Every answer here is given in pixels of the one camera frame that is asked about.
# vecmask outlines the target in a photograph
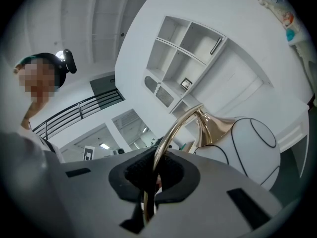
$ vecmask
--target black railing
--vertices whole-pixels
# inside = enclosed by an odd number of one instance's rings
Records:
[[[58,112],[33,131],[39,136],[49,139],[81,119],[123,100],[118,89],[95,95]]]

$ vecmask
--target person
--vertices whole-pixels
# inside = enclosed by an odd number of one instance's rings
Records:
[[[64,163],[65,160],[59,148],[41,138],[30,128],[30,118],[43,109],[65,81],[66,73],[62,72],[61,62],[62,60],[49,53],[32,55],[19,62],[13,73],[18,76],[19,85],[24,87],[24,91],[30,94],[32,100],[17,133],[33,141],[42,150],[56,153],[59,161]]]

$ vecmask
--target white cabinet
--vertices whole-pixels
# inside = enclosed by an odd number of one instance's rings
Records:
[[[207,26],[166,16],[154,41],[143,85],[169,113],[179,117],[179,108],[186,105],[179,102],[186,96],[194,99],[189,93],[216,61],[226,42],[224,35]]]

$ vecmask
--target picture frame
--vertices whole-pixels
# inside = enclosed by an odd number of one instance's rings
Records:
[[[182,81],[180,85],[187,91],[192,84],[193,83],[187,77],[185,77],[185,79]]]

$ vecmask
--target metal railing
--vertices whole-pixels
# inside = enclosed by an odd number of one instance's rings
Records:
[[[118,89],[92,96],[58,112],[33,129],[33,132],[49,139],[81,119],[123,100]]]

